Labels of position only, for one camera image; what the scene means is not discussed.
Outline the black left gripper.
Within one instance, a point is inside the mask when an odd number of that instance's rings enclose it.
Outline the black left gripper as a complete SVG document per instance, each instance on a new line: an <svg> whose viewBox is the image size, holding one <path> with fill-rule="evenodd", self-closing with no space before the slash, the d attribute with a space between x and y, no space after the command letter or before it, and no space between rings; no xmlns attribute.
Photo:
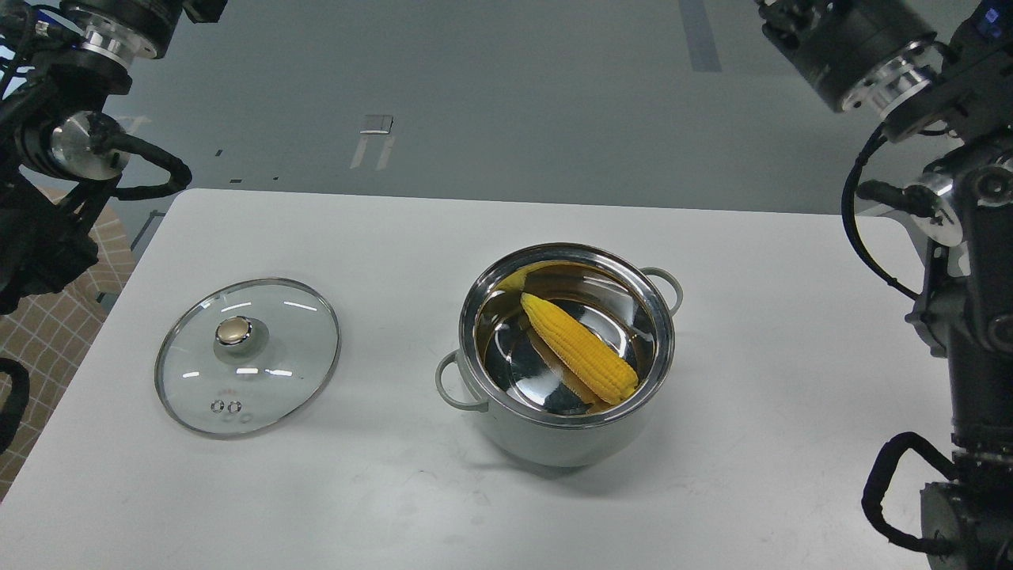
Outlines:
<svg viewBox="0 0 1013 570"><path fill-rule="evenodd" d="M62 1L60 8L87 37L112 37L146 59L165 57L181 15L193 23L220 21L227 1Z"/></svg>

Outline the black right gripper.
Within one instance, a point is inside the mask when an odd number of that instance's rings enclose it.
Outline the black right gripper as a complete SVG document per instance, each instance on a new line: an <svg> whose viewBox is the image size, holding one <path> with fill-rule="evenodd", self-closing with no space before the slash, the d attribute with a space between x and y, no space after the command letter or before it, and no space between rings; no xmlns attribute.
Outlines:
<svg viewBox="0 0 1013 570"><path fill-rule="evenodd" d="M937 33L904 1L757 1L762 32L833 112L890 113L930 86Z"/></svg>

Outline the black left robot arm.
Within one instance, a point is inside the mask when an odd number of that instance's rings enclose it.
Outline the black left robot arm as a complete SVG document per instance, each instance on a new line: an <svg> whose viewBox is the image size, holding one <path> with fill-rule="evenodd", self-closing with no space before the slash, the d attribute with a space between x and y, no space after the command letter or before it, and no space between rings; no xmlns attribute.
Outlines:
<svg viewBox="0 0 1013 570"><path fill-rule="evenodd" d="M59 293L98 261L90 237L111 199L170 197L184 162L104 112L135 60L166 54L182 16L216 23L224 1L2 3L2 314Z"/></svg>

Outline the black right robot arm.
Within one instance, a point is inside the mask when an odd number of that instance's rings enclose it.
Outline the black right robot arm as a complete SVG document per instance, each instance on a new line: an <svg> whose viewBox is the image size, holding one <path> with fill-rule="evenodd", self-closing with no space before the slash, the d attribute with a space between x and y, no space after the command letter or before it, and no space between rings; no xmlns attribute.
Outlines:
<svg viewBox="0 0 1013 570"><path fill-rule="evenodd" d="M948 42L904 1L760 1L757 13L829 108L878 113L840 216L859 259L912 299L905 320L948 363L952 455L898 434L873 462L863 513L933 569L1009 569L1011 3L981 1ZM872 259L856 199L905 213L925 234L920 291Z"/></svg>

